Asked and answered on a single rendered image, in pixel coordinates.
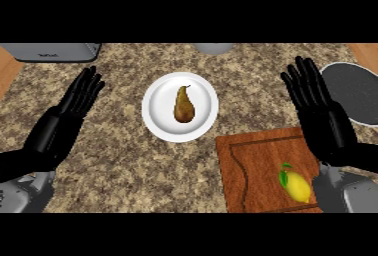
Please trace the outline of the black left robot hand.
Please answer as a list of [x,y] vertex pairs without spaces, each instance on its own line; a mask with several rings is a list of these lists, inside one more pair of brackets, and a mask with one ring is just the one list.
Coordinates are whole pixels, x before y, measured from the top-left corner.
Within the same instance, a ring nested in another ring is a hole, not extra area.
[[24,147],[0,153],[0,183],[32,172],[56,169],[71,152],[84,118],[103,86],[96,67],[84,68],[59,104],[41,115]]

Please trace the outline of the brown wooden cutting board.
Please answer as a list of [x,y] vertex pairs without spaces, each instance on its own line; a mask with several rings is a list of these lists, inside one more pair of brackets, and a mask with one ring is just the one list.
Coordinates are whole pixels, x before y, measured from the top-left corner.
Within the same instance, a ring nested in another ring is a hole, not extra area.
[[316,197],[297,202],[279,182],[282,164],[307,182],[319,175],[300,127],[218,136],[218,166],[229,213],[320,213]]

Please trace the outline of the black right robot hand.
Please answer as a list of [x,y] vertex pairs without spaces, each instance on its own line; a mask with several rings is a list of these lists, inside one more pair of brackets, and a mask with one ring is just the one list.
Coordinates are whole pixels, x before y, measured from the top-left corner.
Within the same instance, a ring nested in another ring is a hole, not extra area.
[[378,145],[357,141],[341,104],[332,99],[312,58],[295,57],[281,73],[295,106],[307,147],[331,166],[351,166],[378,173]]

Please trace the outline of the yellow lemon with green leaf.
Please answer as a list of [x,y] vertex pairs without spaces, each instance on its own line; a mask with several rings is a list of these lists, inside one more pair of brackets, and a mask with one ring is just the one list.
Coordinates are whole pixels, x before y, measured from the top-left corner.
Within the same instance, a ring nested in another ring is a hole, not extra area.
[[289,197],[301,203],[310,202],[312,188],[309,182],[298,172],[292,170],[292,166],[288,162],[281,165],[279,171],[279,183],[283,187]]

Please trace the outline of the brown pear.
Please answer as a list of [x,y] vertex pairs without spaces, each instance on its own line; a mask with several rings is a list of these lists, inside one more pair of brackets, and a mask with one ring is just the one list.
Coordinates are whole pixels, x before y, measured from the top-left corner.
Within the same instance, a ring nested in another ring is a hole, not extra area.
[[179,88],[174,105],[174,119],[180,123],[190,122],[195,117],[195,107],[189,100],[186,89],[186,86]]

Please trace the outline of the pale grey round object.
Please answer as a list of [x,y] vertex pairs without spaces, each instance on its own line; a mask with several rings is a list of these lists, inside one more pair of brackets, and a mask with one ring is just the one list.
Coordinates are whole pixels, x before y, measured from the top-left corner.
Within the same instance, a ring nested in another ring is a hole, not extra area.
[[195,43],[195,48],[199,52],[210,55],[220,55],[233,48],[232,43]]

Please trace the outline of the grey toaster appliance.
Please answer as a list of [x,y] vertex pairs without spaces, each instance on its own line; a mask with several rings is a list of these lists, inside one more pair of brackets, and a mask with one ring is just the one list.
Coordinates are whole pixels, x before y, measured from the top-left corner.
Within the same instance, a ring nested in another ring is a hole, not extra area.
[[100,43],[0,43],[19,62],[81,63],[96,60]]

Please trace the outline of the dark grey pan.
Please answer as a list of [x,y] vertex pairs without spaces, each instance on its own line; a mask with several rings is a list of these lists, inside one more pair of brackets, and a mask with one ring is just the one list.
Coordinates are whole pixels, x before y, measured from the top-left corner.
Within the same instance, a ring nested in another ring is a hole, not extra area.
[[348,62],[328,64],[320,74],[331,97],[341,104],[350,120],[378,127],[378,75]]

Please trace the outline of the white round plate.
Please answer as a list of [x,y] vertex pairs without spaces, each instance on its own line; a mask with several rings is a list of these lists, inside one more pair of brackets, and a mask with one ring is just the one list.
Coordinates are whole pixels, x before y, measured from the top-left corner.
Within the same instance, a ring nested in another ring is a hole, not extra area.
[[159,139],[174,143],[195,140],[211,128],[217,113],[216,90],[199,75],[174,72],[149,86],[142,101],[142,117]]

